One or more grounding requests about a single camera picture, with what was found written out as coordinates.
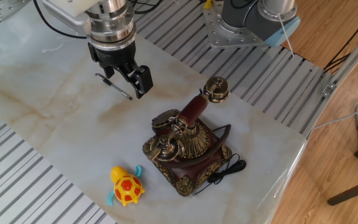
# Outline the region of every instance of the metal bracket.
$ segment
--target metal bracket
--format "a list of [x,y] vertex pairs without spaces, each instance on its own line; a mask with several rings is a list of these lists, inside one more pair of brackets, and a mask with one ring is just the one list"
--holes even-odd
[[333,95],[336,88],[337,85],[333,83],[328,83],[327,86],[324,88],[323,92],[321,93],[321,95],[325,98],[330,98]]
[[22,9],[30,0],[7,0],[0,1],[0,22],[11,17]]
[[205,9],[203,14],[208,40],[214,49],[235,49],[239,47],[265,46],[265,42],[255,36],[245,27],[231,27],[222,19],[222,1],[213,1],[210,9]]

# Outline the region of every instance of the wooden floor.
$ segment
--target wooden floor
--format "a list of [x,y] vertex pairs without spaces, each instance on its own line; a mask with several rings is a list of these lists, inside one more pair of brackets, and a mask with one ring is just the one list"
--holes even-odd
[[[295,0],[301,24],[290,37],[293,50],[324,68],[358,28],[358,1]],[[358,44],[358,34],[340,56]]]
[[[357,104],[358,65],[341,83],[318,125],[353,113]],[[353,156],[357,149],[355,118],[315,129],[272,223],[358,223],[358,197],[334,207],[326,202],[358,184],[358,159]]]

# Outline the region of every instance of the blue flipper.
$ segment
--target blue flipper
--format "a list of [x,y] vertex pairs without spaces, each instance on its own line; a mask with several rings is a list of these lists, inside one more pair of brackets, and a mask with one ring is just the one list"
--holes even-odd
[[135,177],[140,177],[142,175],[142,168],[141,166],[136,166],[136,172],[135,172]]
[[116,195],[114,194],[114,190],[112,190],[112,191],[110,192],[110,194],[107,196],[107,203],[108,203],[110,206],[113,205],[112,200],[113,200],[114,196],[116,196]]

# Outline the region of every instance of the silver cylinder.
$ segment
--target silver cylinder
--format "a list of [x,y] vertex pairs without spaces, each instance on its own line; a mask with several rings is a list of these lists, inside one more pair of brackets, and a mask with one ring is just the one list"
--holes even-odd
[[93,14],[109,14],[122,8],[126,0],[103,0],[88,9]]
[[286,14],[293,9],[295,0],[262,0],[265,9],[272,14]]
[[92,24],[90,41],[93,39],[107,44],[121,43],[135,32],[134,9],[126,0],[100,1],[86,13]]

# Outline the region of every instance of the bolt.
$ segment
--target bolt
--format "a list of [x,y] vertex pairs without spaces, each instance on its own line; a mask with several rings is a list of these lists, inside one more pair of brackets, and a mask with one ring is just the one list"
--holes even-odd
[[215,84],[219,85],[223,82],[222,78],[221,77],[217,77],[214,81]]
[[168,144],[168,138],[166,136],[161,136],[160,137],[160,144],[167,146]]

